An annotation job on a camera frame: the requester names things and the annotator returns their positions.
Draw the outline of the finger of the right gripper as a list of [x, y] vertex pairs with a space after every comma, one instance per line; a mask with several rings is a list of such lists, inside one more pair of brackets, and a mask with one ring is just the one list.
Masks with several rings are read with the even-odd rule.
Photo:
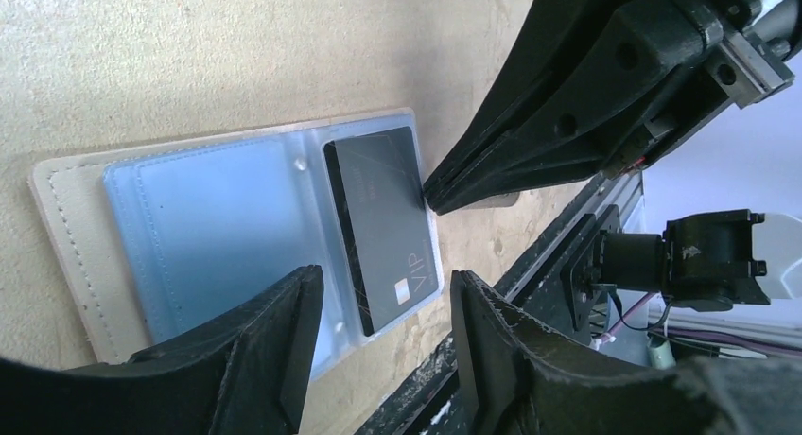
[[590, 46], [602, 0], [532, 0], [514, 45], [473, 120], [424, 185], [437, 198], [504, 131], [519, 125], [555, 90]]

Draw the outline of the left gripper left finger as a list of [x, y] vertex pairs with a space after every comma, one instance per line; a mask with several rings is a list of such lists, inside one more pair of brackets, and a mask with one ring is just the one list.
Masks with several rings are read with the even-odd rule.
[[323, 306], [300, 267], [128, 361], [66, 371], [1, 362], [5, 434], [295, 434]]

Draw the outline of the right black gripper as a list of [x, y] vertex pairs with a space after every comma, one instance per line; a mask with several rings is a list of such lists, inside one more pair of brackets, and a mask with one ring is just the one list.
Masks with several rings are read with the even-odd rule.
[[796, 0], [601, 0], [588, 33], [534, 113], [426, 196], [434, 212], [653, 165], [729, 105], [793, 83]]

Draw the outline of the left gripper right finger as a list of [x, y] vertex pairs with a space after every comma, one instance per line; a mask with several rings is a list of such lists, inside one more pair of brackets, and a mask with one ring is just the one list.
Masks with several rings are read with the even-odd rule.
[[471, 271], [450, 283], [473, 434], [797, 434], [801, 364], [694, 357], [667, 370], [606, 356], [505, 301]]

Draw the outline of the beige snap card holder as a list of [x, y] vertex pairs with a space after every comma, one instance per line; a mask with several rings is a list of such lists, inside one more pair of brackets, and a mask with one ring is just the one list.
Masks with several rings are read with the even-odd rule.
[[97, 360], [119, 364], [250, 300], [290, 271], [323, 271], [311, 374], [325, 374], [443, 292], [365, 337], [323, 157], [342, 138], [409, 127], [409, 108], [46, 159], [29, 184]]

